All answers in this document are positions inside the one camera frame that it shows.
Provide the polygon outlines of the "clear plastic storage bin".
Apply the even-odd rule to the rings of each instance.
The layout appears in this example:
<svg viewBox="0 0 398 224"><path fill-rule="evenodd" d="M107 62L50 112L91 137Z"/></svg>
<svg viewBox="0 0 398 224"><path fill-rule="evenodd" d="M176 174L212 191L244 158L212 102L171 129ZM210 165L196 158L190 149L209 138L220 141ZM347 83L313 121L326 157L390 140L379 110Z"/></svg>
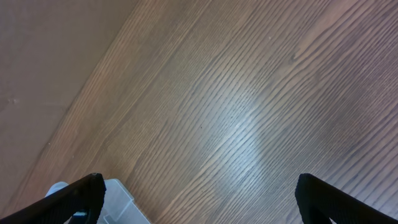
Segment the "clear plastic storage bin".
<svg viewBox="0 0 398 224"><path fill-rule="evenodd" d="M97 224L150 224L134 203L134 197L118 179L108 179L104 183L104 204Z"/></svg>

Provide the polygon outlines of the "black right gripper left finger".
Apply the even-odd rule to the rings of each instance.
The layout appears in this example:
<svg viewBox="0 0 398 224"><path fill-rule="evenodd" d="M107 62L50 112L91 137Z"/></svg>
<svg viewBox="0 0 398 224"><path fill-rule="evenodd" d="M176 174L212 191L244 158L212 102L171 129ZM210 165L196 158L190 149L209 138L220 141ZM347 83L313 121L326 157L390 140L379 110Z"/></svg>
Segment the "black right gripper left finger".
<svg viewBox="0 0 398 224"><path fill-rule="evenodd" d="M104 204L106 186L100 173L92 173L28 207L1 219L1 223L96 224Z"/></svg>

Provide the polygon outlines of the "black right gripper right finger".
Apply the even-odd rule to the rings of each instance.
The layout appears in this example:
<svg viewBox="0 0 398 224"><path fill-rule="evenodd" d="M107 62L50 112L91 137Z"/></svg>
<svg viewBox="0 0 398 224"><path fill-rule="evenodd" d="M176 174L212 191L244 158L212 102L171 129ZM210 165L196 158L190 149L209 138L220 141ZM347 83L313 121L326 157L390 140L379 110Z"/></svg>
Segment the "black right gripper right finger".
<svg viewBox="0 0 398 224"><path fill-rule="evenodd" d="M304 224L397 224L396 219L373 209L312 174L299 175L295 198Z"/></svg>

